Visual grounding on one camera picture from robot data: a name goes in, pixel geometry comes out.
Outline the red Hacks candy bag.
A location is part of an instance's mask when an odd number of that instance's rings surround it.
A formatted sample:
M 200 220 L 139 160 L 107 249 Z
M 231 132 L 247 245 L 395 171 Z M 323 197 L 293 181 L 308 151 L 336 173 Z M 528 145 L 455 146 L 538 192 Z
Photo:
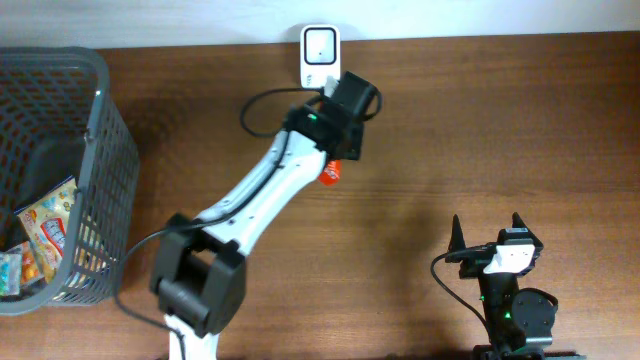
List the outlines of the red Hacks candy bag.
M 336 185 L 341 179 L 342 165 L 340 160 L 327 163 L 317 180 L 325 186 Z

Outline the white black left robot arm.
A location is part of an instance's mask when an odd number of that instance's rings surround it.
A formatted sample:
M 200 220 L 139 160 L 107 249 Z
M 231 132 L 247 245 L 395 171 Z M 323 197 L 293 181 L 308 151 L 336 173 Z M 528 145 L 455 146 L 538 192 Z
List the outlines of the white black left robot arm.
M 284 116 L 258 164 L 220 201 L 160 233 L 149 287 L 169 333 L 169 358 L 213 359 L 246 294 L 247 259 L 262 233 L 333 161 L 360 157 L 378 88 L 346 72 Z

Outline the teal tissue pack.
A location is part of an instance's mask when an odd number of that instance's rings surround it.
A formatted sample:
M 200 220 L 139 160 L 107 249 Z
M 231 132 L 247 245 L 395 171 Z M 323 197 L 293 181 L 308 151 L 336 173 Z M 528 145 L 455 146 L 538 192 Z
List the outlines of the teal tissue pack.
M 18 295 L 20 292 L 22 255 L 18 253 L 1 254 L 2 297 Z

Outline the yellow snack bag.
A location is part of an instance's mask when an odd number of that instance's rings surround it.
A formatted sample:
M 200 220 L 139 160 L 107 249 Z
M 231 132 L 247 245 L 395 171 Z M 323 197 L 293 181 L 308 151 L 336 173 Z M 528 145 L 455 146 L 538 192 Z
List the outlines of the yellow snack bag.
M 39 200 L 14 211 L 29 237 L 47 283 L 56 276 L 64 257 L 76 189 L 76 179 L 69 176 Z

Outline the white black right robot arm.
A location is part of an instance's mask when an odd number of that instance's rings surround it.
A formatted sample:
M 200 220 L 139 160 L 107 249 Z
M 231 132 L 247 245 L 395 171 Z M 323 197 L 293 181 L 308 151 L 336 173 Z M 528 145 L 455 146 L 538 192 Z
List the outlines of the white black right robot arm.
M 447 263 L 460 265 L 461 279 L 479 283 L 484 326 L 489 343 L 476 345 L 475 360 L 581 359 L 576 352 L 548 352 L 558 299 L 536 288 L 522 288 L 518 279 L 534 269 L 543 243 L 518 213 L 512 225 L 499 231 L 497 240 L 468 247 L 458 216 L 452 220 Z

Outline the orange tissue pack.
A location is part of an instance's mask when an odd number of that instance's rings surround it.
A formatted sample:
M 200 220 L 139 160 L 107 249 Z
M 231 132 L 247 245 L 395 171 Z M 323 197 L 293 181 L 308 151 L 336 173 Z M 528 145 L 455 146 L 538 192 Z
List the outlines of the orange tissue pack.
M 37 282 L 43 278 L 43 274 L 40 271 L 37 260 L 34 256 L 33 250 L 28 242 L 24 242 L 21 245 L 22 252 L 22 267 L 21 267 L 21 280 L 20 286 L 25 288 L 30 286 L 34 282 Z

